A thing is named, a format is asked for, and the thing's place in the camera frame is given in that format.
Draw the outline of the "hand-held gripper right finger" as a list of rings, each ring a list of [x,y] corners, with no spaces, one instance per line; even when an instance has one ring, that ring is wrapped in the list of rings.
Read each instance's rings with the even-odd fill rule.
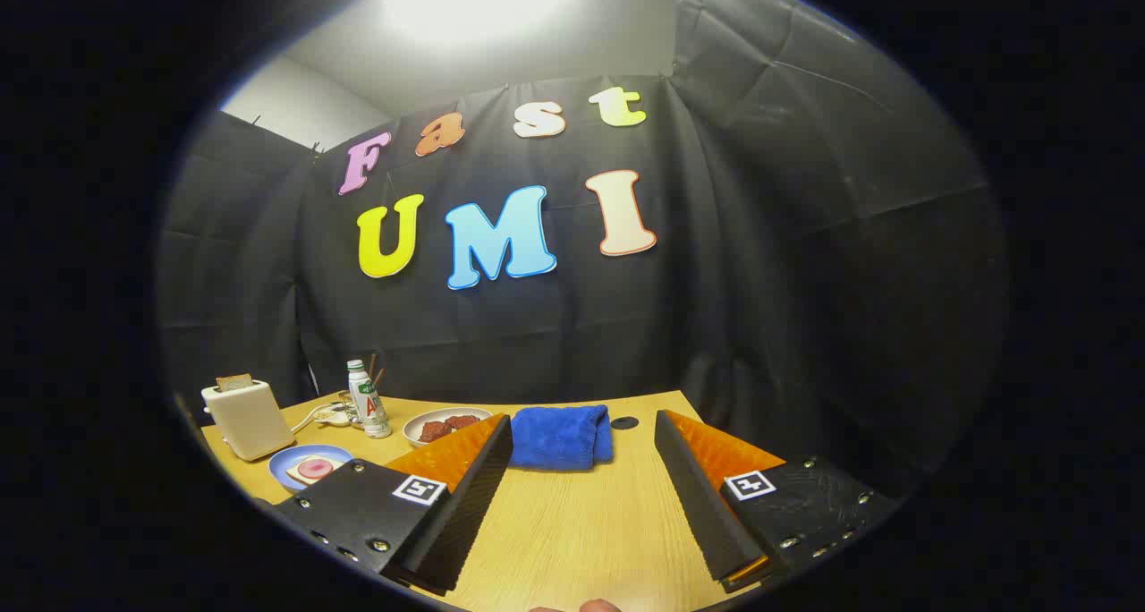
[[[784,460],[682,413],[657,413],[654,442],[705,566],[728,594],[806,573],[900,507],[826,457]]]

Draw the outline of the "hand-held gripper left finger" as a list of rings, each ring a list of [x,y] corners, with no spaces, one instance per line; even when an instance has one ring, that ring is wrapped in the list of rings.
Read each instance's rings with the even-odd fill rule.
[[[386,464],[352,458],[273,517],[352,568],[452,591],[513,452],[506,413]]]

